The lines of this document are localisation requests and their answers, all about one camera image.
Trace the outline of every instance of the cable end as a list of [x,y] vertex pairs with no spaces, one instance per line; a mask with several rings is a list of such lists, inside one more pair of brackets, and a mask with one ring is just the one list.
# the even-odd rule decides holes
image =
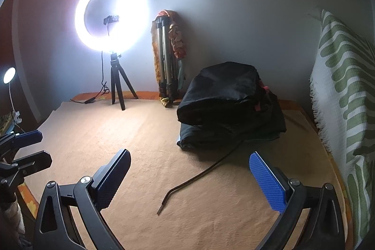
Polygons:
[[93,103],[95,101],[95,97],[92,97],[85,101],[85,104]]
[[156,214],[160,215],[160,213],[163,211],[163,209],[164,209],[164,205],[161,205]]

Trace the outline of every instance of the tripod leg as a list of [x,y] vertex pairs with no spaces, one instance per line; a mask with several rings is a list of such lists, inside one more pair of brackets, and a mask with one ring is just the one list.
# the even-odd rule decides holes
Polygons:
[[126,73],[125,73],[124,69],[121,67],[121,65],[119,66],[119,71],[120,71],[122,77],[124,78],[125,83],[127,84],[127,86],[129,87],[130,91],[132,92],[133,96],[136,99],[138,99],[138,96],[137,96],[135,90],[133,89],[132,84],[130,84],[130,81],[129,81],[128,77],[126,76]]
[[115,79],[113,77],[113,69],[111,67],[111,95],[112,95],[112,104],[116,102],[116,94],[115,94]]
[[119,69],[118,68],[114,70],[113,77],[115,79],[117,95],[119,96],[121,109],[125,110],[125,102],[124,102],[124,96],[122,95],[121,81],[120,81],[120,75],[119,75]]

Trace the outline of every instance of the beige blanket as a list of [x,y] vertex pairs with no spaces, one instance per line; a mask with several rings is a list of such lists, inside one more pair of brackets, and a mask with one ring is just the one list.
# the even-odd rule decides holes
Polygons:
[[[176,145],[180,124],[175,108],[144,100],[128,100],[126,107],[121,111],[109,100],[89,105],[63,103],[40,127],[43,141],[20,150],[17,157],[40,150],[51,154],[50,169],[26,178],[40,200],[49,180],[76,183],[84,175],[93,175],[120,148],[128,149],[130,170],[109,208],[102,211],[128,250],[254,249],[278,217],[249,170],[254,150],[307,186],[332,183],[344,207],[319,138],[300,112],[288,110],[284,111],[288,131],[280,139],[243,145],[212,172],[171,195],[157,216],[170,188],[206,169],[230,148],[181,151]],[[76,208],[74,216],[86,247],[95,249]],[[306,216],[304,211],[286,249],[293,248]]]

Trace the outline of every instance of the black cloth bundle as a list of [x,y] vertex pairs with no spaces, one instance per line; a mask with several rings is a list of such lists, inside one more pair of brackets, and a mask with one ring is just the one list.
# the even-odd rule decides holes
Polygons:
[[272,140],[286,131],[277,97],[263,86],[255,67],[233,62],[202,69],[177,116],[177,144],[183,149]]

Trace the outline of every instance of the ring light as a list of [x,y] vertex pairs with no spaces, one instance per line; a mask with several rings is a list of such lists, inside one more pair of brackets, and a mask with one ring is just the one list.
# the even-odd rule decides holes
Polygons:
[[75,11],[75,28],[81,41],[94,50],[121,53],[132,47],[147,27],[149,15],[147,0],[117,0],[116,14],[120,16],[120,21],[113,25],[111,35],[92,36],[84,21],[89,2],[90,0],[78,2]]

